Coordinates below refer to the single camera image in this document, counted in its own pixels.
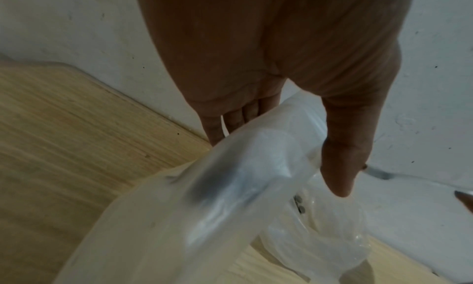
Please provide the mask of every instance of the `translucent plastic bag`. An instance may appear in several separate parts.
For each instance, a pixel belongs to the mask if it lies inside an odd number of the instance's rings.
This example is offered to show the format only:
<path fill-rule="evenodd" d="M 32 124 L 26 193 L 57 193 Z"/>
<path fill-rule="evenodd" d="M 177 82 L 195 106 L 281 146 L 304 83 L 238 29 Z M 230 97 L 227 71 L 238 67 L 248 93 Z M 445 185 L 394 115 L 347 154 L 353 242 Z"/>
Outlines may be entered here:
<path fill-rule="evenodd" d="M 211 283 L 317 173 L 319 104 L 298 93 L 114 201 L 54 283 Z"/>
<path fill-rule="evenodd" d="M 352 197 L 332 194 L 315 175 L 261 234 L 265 248 L 315 283 L 338 284 L 370 252 L 365 215 Z"/>

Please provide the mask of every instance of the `white wall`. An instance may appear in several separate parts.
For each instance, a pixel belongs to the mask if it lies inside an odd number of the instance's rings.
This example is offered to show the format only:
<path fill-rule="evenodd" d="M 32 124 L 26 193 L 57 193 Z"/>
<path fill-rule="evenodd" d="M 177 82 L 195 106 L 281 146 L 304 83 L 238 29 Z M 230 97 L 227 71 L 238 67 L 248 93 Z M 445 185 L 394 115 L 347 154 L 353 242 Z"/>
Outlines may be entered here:
<path fill-rule="evenodd" d="M 383 112 L 371 162 L 473 188 L 472 0 L 414 0 L 401 44 L 403 67 Z M 0 53 L 15 60 L 74 65 L 201 131 L 166 73 L 135 0 L 0 0 Z M 445 195 L 430 190 L 408 194 L 409 185 L 391 191 L 370 181 L 361 178 L 355 193 L 367 207 L 374 234 L 454 280 L 473 281 L 468 268 L 473 266 L 473 242 L 468 240 L 473 217 L 457 214 L 452 200 L 443 203 Z M 377 209 L 373 199 L 382 200 L 384 209 Z M 405 222 L 409 212 L 418 218 Z M 393 231 L 394 225 L 402 230 Z M 413 225 L 421 227 L 412 233 Z"/>

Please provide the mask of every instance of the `white plastic bag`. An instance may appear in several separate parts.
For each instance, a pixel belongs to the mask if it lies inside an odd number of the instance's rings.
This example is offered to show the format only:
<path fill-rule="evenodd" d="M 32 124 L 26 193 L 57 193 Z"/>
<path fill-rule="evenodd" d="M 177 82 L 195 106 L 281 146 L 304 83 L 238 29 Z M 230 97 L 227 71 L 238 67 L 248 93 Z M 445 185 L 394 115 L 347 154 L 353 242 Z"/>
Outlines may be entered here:
<path fill-rule="evenodd" d="M 338 284 L 370 252 L 364 212 L 352 197 L 332 194 L 320 175 L 286 203 L 260 237 L 282 264 L 320 284 Z"/>
<path fill-rule="evenodd" d="M 54 283 L 211 283 L 317 173 L 317 104 L 298 93 L 114 201 Z"/>

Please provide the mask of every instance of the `wooden surface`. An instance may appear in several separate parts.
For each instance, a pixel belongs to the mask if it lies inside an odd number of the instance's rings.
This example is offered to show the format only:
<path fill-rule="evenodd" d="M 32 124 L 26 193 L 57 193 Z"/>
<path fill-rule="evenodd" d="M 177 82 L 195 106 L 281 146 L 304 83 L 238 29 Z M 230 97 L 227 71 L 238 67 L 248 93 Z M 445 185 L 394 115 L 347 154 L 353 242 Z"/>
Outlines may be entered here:
<path fill-rule="evenodd" d="M 50 283 L 101 212 L 207 142 L 64 65 L 0 67 L 0 283 Z M 372 240 L 341 284 L 445 284 Z M 219 284 L 306 283 L 249 247 Z"/>

